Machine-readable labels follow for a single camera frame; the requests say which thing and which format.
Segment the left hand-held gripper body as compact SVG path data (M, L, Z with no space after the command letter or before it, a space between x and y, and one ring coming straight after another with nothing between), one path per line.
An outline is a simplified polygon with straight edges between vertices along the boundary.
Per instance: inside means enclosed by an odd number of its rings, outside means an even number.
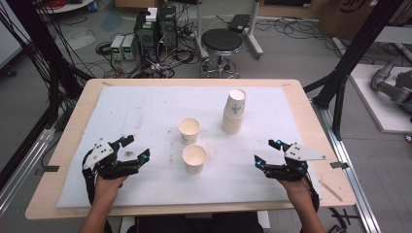
M84 157L83 175L85 179L92 179L95 175L106 180L137 174L142 167L130 166L126 161L118 160L118 151L113 150L110 142L101 138Z

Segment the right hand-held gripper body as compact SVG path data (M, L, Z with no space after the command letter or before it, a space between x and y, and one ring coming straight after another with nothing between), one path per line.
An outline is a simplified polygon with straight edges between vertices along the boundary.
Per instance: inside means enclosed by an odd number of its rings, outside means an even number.
M267 164L269 167L269 172L265 175L267 178L281 181L300 181L307 174L308 161L326 159L323 154L299 143L293 143L290 146L284 152L285 164Z

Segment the stack of paper cups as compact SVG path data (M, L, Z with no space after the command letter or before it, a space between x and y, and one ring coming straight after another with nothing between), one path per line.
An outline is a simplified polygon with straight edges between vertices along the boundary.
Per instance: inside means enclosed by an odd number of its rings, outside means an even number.
M245 112L246 92L242 89L229 91L223 109L222 130L227 134L236 134L241 128Z

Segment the white floral paper cup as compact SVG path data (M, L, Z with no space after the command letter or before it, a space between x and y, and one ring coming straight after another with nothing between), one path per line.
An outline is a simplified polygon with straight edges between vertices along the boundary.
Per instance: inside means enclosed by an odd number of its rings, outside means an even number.
M197 140L200 124L195 118L188 117L180 121L178 124L178 129L181 135L182 143L185 145L191 145Z
M206 150L201 146L190 145L183 150L183 160L187 171L192 175L199 174L202 171L206 159Z

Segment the person's right hand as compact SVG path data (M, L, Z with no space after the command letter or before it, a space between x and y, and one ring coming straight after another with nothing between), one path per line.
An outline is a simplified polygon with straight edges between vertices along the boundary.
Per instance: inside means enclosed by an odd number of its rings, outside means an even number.
M286 190L291 201L311 198L310 187L305 180L295 182L280 181L280 184Z

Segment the person's left hand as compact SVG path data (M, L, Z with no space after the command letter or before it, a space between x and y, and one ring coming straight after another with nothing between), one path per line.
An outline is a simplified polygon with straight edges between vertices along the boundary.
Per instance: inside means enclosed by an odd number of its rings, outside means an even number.
M127 177L120 177L113 180L106 180L98 176L95 186L94 202L103 204L113 203L117 198L122 183L126 179Z

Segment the tan tape strip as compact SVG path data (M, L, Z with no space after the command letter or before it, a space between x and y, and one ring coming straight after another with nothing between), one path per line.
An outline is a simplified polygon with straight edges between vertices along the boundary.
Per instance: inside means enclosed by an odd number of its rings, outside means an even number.
M319 183L330 193L332 194L338 201L342 202L343 199L341 196L338 195L329 185L324 183L323 181L319 181Z

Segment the person's dark clothing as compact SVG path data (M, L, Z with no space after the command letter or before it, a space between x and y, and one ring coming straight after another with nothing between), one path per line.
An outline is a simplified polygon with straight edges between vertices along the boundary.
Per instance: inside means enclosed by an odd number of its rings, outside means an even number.
M217 213L205 218L140 216L137 220L139 233L262 233L256 212Z

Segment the white platform board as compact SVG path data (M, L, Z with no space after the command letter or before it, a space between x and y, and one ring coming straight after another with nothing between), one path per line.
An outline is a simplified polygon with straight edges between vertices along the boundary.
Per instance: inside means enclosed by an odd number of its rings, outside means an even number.
M351 74L355 89L381 132L412 134L412 115L403 111L389 96L371 89L370 82L380 65L359 64Z

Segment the grey power supply unit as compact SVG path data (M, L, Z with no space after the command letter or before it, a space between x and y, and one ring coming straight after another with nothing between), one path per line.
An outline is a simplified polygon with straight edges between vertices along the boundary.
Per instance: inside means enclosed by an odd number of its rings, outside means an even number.
M133 60L136 53L135 38L133 35L126 35L122 42L122 50L125 60Z
M124 55L122 51L123 40L124 37L122 35L118 35L111 44L111 52L115 60L124 60Z

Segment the black computer tower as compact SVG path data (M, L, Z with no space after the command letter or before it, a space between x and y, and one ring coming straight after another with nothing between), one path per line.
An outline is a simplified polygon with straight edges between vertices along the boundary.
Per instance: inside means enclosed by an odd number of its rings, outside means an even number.
M153 63L158 62L156 46L158 43L158 24L156 21L148 21L148 10L141 11L136 17L134 33L140 44L143 54Z
M160 28L160 41L169 50L177 47L177 20L176 7L163 6L158 10L158 23Z

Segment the black round stool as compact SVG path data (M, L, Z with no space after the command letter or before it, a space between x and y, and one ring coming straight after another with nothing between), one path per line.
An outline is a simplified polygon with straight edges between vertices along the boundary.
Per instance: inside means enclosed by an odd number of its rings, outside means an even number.
M215 28L204 32L200 45L208 53L200 66L200 75L206 78L239 78L236 64L229 59L240 51L242 39L236 32Z

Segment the black flat device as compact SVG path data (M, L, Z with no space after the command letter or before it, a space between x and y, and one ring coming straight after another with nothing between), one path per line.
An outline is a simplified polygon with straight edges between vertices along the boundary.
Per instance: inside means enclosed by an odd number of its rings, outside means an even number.
M244 28L248 25L251 16L249 14L235 15L228 25L230 31L242 33Z

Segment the printed cardboard box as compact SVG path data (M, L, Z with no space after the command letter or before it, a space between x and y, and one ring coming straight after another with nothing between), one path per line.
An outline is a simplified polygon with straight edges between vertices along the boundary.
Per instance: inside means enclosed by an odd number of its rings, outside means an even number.
M318 22L326 36L355 39L361 32L376 30L384 15L391 14L389 4L375 12L382 3L391 0L328 0Z

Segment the aluminium floor rail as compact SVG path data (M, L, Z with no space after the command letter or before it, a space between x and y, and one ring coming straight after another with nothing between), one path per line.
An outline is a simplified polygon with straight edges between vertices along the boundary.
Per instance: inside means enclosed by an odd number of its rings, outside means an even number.
M356 209L360 216L360 222L365 233L381 233L380 226L375 215L368 203L367 197L362 189L361 182L358 179L356 170L352 164L349 153L347 152L344 143L338 139L332 131L332 115L329 110L321 109L313 105L313 109L318 116L321 126L326 132L326 136L335 152L337 160L342 163L347 163L348 168L343 169L343 173L349 181L350 187L354 191L356 197Z
M34 142L29 144L28 151L23 154L22 161L17 166L17 169L0 190L0 217L6 213L18 191L48 148L54 134L54 129L44 129Z

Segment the black metal frame post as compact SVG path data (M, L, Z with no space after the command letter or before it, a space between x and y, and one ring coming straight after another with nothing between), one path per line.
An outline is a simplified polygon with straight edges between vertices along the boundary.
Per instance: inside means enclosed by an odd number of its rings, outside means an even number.
M320 93L312 99L313 103L321 109L327 109L330 101L335 99L331 129L338 140L341 140L341 119L346 82L402 2L403 0L378 0L372 13L335 68L327 76L303 87L305 93L321 88Z

